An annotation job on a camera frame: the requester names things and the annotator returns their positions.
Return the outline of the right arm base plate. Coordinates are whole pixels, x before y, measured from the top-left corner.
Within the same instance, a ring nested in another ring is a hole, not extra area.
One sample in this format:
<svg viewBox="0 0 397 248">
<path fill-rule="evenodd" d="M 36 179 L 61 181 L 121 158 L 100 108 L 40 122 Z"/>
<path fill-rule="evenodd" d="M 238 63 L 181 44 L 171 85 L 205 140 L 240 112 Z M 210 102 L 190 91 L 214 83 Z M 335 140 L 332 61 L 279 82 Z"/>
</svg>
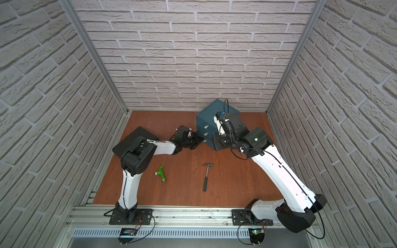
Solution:
<svg viewBox="0 0 397 248">
<path fill-rule="evenodd" d="M 273 226 L 273 220 L 269 219 L 258 219 L 250 210 L 245 209 L 232 209 L 231 217 L 234 226 L 240 226 L 241 224 L 254 225 L 254 226 Z"/>
</svg>

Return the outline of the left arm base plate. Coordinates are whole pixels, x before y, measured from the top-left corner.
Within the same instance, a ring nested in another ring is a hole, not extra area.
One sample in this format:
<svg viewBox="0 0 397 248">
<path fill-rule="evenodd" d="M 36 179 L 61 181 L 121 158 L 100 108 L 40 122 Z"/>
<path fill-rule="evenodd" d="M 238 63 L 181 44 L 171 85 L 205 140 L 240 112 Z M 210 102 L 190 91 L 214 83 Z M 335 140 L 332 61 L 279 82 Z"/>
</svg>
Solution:
<svg viewBox="0 0 397 248">
<path fill-rule="evenodd" d="M 125 220 L 121 214 L 119 214 L 116 210 L 112 211 L 110 215 L 109 224 L 110 225 L 137 225 L 140 221 L 142 221 L 142 225 L 150 225 L 152 222 L 152 214 L 153 209 L 145 208 L 141 209 L 138 208 L 136 210 L 135 218 L 132 220 Z"/>
</svg>

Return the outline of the teal bottom drawer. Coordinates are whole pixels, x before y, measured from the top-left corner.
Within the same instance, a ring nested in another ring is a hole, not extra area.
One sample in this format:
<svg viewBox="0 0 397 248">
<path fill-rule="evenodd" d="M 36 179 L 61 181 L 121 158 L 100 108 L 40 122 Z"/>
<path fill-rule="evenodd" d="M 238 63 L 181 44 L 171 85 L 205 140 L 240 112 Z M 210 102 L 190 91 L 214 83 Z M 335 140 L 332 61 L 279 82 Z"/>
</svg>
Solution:
<svg viewBox="0 0 397 248">
<path fill-rule="evenodd" d="M 205 136 L 204 134 L 202 134 L 200 131 L 196 132 L 197 136 L 203 139 L 203 142 L 209 146 L 212 150 L 215 150 L 215 146 L 211 140 L 211 138 Z"/>
</svg>

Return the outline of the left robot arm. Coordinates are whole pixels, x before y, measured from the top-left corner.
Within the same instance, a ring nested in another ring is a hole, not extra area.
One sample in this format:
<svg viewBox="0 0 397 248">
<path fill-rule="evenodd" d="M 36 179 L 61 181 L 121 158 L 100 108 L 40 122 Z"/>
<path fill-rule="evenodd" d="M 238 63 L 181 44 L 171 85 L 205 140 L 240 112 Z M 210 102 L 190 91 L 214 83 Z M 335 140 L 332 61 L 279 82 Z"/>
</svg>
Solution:
<svg viewBox="0 0 397 248">
<path fill-rule="evenodd" d="M 194 150 L 203 140 L 186 126 L 180 126 L 167 141 L 161 141 L 143 127 L 137 127 L 112 149 L 120 158 L 123 170 L 122 192 L 115 211 L 127 222 L 133 222 L 136 219 L 140 179 L 153 156 L 176 155 L 184 148 Z"/>
</svg>

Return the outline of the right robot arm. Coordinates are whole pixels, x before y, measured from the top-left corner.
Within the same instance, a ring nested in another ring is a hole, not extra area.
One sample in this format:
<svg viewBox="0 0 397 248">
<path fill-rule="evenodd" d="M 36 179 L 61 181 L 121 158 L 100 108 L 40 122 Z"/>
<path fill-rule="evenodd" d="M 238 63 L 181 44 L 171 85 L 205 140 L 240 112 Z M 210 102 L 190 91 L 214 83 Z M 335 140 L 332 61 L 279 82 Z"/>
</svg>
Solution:
<svg viewBox="0 0 397 248">
<path fill-rule="evenodd" d="M 235 112 L 216 113 L 214 123 L 218 128 L 213 136 L 215 149 L 229 148 L 245 154 L 267 174 L 283 196 L 273 201 L 254 199 L 245 209 L 248 221 L 278 220 L 294 233 L 309 228 L 316 219 L 315 214 L 327 204 L 326 197 L 315 194 L 297 177 L 265 130 L 248 130 Z"/>
</svg>

